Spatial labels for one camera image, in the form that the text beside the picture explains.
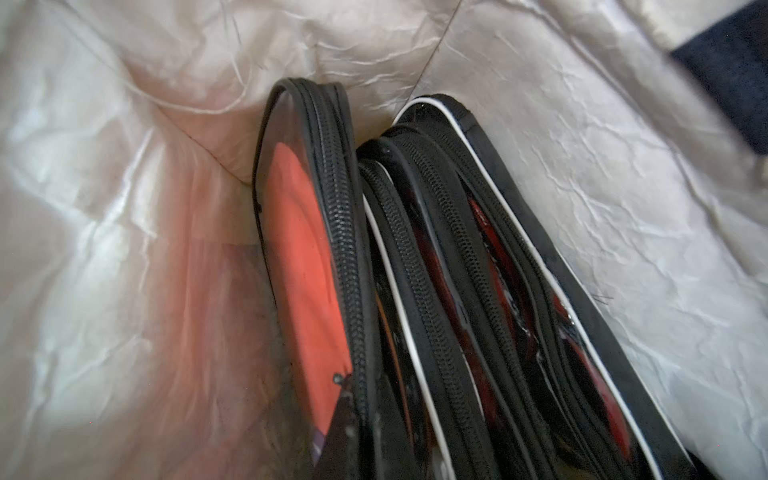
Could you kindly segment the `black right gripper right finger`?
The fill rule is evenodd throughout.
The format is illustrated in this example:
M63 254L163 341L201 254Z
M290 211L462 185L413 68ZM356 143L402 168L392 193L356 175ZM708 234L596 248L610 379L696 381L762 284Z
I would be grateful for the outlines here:
M386 377L376 384L378 395L373 416L374 478L419 479L420 469L392 387Z

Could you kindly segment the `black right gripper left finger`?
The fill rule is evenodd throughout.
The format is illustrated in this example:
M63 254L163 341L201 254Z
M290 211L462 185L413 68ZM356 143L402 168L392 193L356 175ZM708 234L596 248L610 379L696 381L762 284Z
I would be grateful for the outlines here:
M343 386L312 479L362 479L366 465L361 448L355 397L350 387Z

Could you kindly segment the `red paddle case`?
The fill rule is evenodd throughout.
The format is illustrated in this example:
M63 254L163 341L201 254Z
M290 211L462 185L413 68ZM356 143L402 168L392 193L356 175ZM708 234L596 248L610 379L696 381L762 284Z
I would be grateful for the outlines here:
M382 165L363 160L359 169L366 214L447 477L499 479L501 472L469 368L405 207Z
M521 479L641 479L636 436L469 149L449 127L389 129L384 142L430 226L433 277L454 288L493 398L486 420L500 465Z
M371 479L379 335L351 113L341 85L304 78L274 85L252 195L314 466L348 386L360 422L362 479Z

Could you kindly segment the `cream canvas tote bag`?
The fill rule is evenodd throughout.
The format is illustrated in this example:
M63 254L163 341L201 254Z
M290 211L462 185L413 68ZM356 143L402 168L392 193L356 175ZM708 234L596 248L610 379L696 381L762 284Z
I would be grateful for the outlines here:
M464 103L686 448L767 475L767 157L679 55L744 1L5 1L1 475L307 479L253 217L264 106Z

